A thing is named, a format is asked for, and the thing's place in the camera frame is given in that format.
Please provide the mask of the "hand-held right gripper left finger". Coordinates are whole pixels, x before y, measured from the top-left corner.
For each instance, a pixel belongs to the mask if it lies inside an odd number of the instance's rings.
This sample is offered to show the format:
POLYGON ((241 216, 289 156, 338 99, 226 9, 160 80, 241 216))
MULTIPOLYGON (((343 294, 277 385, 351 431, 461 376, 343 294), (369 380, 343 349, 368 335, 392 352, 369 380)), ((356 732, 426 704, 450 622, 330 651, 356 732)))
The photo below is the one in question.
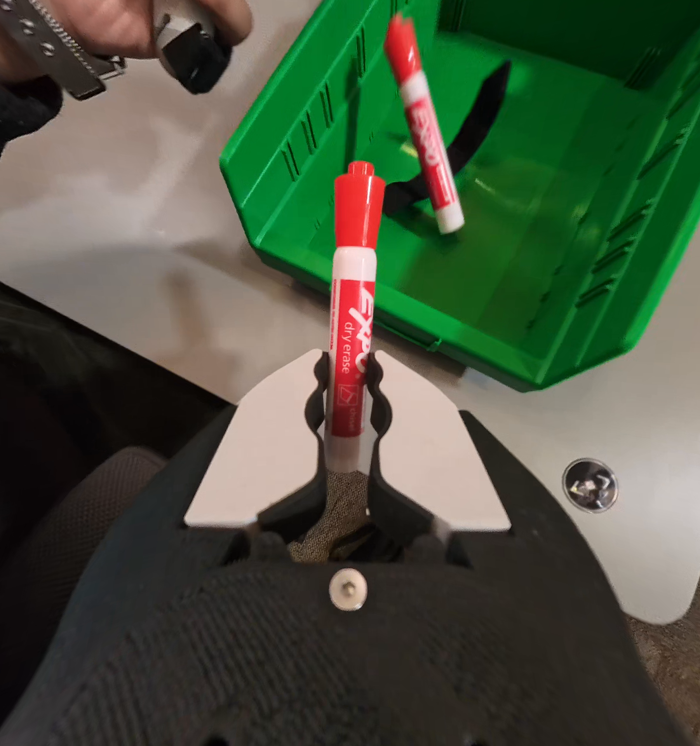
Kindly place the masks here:
POLYGON ((327 353, 313 349, 238 404, 185 513, 194 528, 306 533, 326 508, 327 353))

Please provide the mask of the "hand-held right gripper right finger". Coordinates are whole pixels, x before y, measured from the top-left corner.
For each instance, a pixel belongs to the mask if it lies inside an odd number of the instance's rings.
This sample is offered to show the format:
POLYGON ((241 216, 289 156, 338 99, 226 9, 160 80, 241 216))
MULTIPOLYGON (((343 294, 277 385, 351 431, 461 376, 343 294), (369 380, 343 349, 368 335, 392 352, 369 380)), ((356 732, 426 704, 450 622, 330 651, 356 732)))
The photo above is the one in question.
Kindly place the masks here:
POLYGON ((368 478, 372 521, 392 539, 506 533, 507 512, 452 400, 383 351, 366 378, 375 440, 368 478))

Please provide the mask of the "red dry-erase marker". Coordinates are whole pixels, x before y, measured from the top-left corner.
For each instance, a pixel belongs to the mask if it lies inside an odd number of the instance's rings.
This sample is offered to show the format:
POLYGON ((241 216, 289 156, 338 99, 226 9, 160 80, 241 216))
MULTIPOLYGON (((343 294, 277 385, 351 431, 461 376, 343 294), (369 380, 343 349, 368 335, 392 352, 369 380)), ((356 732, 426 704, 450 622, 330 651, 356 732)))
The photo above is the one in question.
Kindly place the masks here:
POLYGON ((439 232, 452 234, 464 226, 465 219, 411 19, 400 13, 392 17, 383 51, 399 89, 421 169, 419 177, 387 187, 384 210, 392 215, 429 199, 439 232))
POLYGON ((365 161, 350 163, 334 182, 336 250, 324 436, 330 471, 356 471, 360 458, 384 190, 373 164, 365 161))

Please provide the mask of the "green storage bin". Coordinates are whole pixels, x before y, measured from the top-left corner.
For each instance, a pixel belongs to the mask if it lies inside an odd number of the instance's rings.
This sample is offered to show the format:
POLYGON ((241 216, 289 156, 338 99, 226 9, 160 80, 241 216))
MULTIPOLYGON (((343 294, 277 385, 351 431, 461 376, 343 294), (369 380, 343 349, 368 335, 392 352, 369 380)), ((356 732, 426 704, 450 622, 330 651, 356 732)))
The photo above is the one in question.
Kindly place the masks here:
POLYGON ((420 164, 383 53, 414 19, 442 135, 510 77, 456 175, 466 223, 430 200, 385 216, 375 321, 519 391, 631 350, 700 219, 700 2, 321 2, 220 168, 267 266, 331 286, 334 180, 420 164))

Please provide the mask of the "black hook-and-loop tie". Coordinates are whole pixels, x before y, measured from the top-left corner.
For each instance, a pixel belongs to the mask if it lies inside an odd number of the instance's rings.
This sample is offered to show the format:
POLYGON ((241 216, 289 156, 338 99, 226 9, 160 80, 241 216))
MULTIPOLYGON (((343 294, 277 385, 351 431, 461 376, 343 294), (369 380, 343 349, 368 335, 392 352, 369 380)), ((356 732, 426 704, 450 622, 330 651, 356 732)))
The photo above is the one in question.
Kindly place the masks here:
MULTIPOLYGON (((447 147, 453 176, 457 176, 474 157, 494 125, 504 102, 511 70, 512 61, 506 60, 482 83, 457 136, 447 147)), ((387 186, 383 213, 392 216, 428 198, 428 187, 423 174, 419 173, 407 181, 393 182, 387 186)))

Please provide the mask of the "person's left forearm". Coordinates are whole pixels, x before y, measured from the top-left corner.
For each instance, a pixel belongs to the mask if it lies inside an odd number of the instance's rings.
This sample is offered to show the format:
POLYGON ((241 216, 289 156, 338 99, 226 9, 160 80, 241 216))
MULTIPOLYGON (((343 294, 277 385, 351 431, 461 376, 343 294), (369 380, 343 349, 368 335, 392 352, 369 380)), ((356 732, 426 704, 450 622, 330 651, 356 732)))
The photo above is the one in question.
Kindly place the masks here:
POLYGON ((0 158, 5 146, 59 114, 61 88, 0 24, 0 158))

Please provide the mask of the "round metal desk grommet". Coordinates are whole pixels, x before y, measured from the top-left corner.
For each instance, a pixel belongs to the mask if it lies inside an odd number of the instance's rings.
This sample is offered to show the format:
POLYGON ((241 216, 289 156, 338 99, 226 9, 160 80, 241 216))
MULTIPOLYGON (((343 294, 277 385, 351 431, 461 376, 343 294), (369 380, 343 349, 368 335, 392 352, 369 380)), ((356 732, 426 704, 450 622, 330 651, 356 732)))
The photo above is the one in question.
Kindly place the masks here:
POLYGON ((561 485, 574 506, 591 514, 609 510, 619 495, 615 471, 593 458, 571 461, 562 473, 561 485))

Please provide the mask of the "grey desk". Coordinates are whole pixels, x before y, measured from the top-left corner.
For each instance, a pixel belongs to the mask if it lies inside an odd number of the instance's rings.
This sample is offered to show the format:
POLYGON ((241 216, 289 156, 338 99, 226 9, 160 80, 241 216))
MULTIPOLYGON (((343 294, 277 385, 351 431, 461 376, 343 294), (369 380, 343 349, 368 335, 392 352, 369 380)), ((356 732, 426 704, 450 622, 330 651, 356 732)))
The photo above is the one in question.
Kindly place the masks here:
MULTIPOLYGON (((327 339, 327 302, 262 265, 218 167, 229 136, 318 2, 251 2, 254 30, 221 84, 191 96, 155 61, 7 147, 0 281, 236 402, 327 339)), ((517 393, 380 328, 377 347, 472 412, 555 495, 625 612, 667 624, 700 579, 700 223, 630 353, 544 392, 517 393), (568 464, 615 471, 591 514, 568 464)))

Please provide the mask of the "person's left hand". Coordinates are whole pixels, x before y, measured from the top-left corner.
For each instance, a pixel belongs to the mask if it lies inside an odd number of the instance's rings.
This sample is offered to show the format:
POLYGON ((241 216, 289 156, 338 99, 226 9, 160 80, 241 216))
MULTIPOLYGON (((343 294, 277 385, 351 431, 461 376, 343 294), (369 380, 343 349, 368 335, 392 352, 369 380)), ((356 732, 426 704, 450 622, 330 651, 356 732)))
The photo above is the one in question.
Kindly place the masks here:
MULTIPOLYGON (((157 56, 152 2, 47 1, 52 17, 80 46, 96 55, 152 59, 157 56)), ((197 1, 228 45, 251 33, 252 11, 245 1, 197 1)))

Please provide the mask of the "grey mesh watch band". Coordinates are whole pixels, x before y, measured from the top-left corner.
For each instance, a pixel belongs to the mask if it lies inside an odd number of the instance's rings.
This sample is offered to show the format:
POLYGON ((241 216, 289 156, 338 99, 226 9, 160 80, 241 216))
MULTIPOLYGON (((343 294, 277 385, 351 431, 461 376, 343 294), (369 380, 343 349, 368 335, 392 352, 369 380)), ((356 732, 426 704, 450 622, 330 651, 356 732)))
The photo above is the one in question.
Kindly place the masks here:
POLYGON ((122 76, 126 61, 117 55, 87 53, 37 1, 0 1, 0 24, 28 56, 77 101, 105 92, 106 81, 122 76))

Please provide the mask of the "grey chair seat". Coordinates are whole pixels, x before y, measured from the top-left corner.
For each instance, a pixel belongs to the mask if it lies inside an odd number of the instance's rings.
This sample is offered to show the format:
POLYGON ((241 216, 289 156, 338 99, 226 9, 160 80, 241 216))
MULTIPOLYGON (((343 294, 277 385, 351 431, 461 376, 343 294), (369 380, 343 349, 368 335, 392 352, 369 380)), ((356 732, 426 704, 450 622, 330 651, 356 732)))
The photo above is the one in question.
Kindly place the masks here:
POLYGON ((139 446, 103 461, 52 509, 43 526, 47 569, 63 586, 74 586, 112 524, 168 459, 139 446))

